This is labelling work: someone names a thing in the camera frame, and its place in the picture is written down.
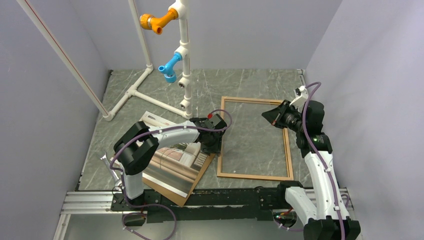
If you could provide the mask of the brown backing board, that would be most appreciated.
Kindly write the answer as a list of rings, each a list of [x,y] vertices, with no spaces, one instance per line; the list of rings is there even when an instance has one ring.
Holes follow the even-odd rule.
[[[199,143],[180,143],[157,150],[149,165],[136,175],[124,175],[129,199],[144,194],[148,186],[178,206],[186,203],[215,154],[201,151]]]

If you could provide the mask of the clear acrylic sheet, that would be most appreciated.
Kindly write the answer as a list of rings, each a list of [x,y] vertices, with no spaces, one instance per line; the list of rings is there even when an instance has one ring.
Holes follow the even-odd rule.
[[[232,124],[223,137],[223,173],[287,176],[282,129],[261,116],[277,106],[225,103]]]

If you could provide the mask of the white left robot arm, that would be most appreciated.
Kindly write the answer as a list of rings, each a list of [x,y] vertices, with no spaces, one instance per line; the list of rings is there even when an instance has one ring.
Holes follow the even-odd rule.
[[[223,135],[230,126],[216,111],[207,117],[194,117],[168,126],[148,126],[144,121],[134,123],[113,147],[114,160],[122,166],[124,204],[131,210],[143,205],[143,172],[157,150],[199,143],[204,154],[219,154]]]

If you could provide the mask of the glossy room photo print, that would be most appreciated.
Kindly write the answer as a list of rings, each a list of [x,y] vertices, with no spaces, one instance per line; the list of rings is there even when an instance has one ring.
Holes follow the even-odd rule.
[[[208,157],[201,152],[200,143],[166,146],[154,153],[143,178],[187,198]]]

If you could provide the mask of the wooden picture frame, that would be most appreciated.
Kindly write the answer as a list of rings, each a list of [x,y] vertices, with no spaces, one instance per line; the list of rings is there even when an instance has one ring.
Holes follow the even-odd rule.
[[[248,103],[248,104],[261,104],[261,105],[275,105],[278,106],[283,101],[275,99],[259,99],[259,98],[248,98],[248,97],[233,97],[233,96],[222,96],[221,97],[221,108],[225,108],[226,102],[233,103]],[[283,147],[285,154],[285,166],[287,176],[269,176],[269,175],[255,175],[255,174],[239,174],[239,173],[225,173],[222,172],[223,168],[223,156],[224,150],[221,148],[221,155],[217,158],[217,170],[216,176],[218,178],[231,178],[231,179],[244,179],[244,180],[259,180],[259,181],[292,181],[294,180],[294,171],[292,164],[292,156],[290,149],[289,133],[286,128],[282,130],[283,136]]]

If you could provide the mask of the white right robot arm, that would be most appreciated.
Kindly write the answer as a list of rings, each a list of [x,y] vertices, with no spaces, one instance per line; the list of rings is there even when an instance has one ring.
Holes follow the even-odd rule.
[[[361,233],[359,221],[353,220],[345,206],[334,174],[333,148],[329,137],[322,131],[324,105],[310,101],[299,112],[290,101],[262,114],[272,126],[290,129],[296,133],[296,145],[309,170],[315,202],[306,195],[298,181],[279,184],[276,203],[291,207],[303,224],[305,240],[355,240]]]

